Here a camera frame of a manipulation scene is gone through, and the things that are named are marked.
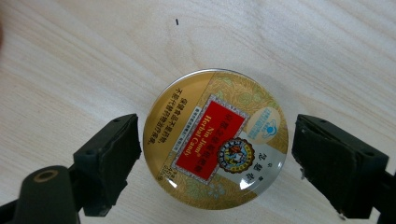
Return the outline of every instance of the wooden table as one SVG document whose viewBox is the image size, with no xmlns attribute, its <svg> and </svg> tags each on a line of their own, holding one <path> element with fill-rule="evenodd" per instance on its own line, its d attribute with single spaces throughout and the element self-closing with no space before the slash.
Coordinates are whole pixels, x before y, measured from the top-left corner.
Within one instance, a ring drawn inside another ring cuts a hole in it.
<svg viewBox="0 0 396 224">
<path fill-rule="evenodd" d="M 226 68 L 260 82 L 297 114 L 327 119 L 390 155 L 396 170 L 394 1 L 3 0 L 0 204 L 22 180 L 72 154 L 115 117 L 139 133 L 172 81 Z M 173 199 L 144 157 L 106 218 L 82 223 L 344 223 L 290 155 L 254 201 L 206 211 Z M 347 223 L 376 223 L 370 220 Z"/>
</svg>

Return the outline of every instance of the circular emblem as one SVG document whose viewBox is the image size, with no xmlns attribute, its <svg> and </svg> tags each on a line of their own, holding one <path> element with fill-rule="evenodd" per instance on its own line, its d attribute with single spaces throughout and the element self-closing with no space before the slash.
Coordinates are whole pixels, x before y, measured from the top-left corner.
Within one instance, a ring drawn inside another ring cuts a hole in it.
<svg viewBox="0 0 396 224">
<path fill-rule="evenodd" d="M 231 139 L 221 146 L 218 161 L 224 171 L 232 174 L 242 173 L 254 161 L 253 146 L 242 138 Z"/>
</svg>

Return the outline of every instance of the light wooden surface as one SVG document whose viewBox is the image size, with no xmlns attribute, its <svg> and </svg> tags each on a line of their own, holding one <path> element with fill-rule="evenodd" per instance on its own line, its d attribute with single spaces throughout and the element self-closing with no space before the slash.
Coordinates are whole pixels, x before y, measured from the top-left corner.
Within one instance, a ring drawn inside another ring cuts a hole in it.
<svg viewBox="0 0 396 224">
<path fill-rule="evenodd" d="M 391 156 L 396 170 L 394 1 L 3 0 L 0 204 L 22 180 L 72 154 L 108 121 L 139 116 L 175 79 L 225 68 L 256 79 L 298 113 L 327 119 Z M 142 155 L 106 218 L 82 223 L 376 223 L 343 221 L 288 154 L 256 200 L 224 211 L 163 191 Z"/>
</svg>

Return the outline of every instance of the gold tin lid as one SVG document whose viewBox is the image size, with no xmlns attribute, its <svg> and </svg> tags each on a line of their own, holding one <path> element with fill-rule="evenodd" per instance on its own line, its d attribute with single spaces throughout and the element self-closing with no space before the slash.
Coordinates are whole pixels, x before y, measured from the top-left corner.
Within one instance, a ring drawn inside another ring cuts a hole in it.
<svg viewBox="0 0 396 224">
<path fill-rule="evenodd" d="M 278 176 L 288 151 L 282 110 L 259 83 L 211 69 L 172 83 L 148 115 L 148 168 L 169 194 L 191 206 L 247 203 Z"/>
</svg>

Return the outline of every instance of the tin lid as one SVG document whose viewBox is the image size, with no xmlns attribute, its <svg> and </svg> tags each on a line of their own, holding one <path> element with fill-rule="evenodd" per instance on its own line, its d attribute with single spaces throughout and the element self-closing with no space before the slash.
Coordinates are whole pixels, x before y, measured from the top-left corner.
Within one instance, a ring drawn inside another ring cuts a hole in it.
<svg viewBox="0 0 396 224">
<path fill-rule="evenodd" d="M 148 168 L 168 193 L 204 209 L 236 207 L 276 179 L 288 151 L 282 110 L 256 81 L 203 70 L 171 84 L 148 115 Z"/>
</svg>

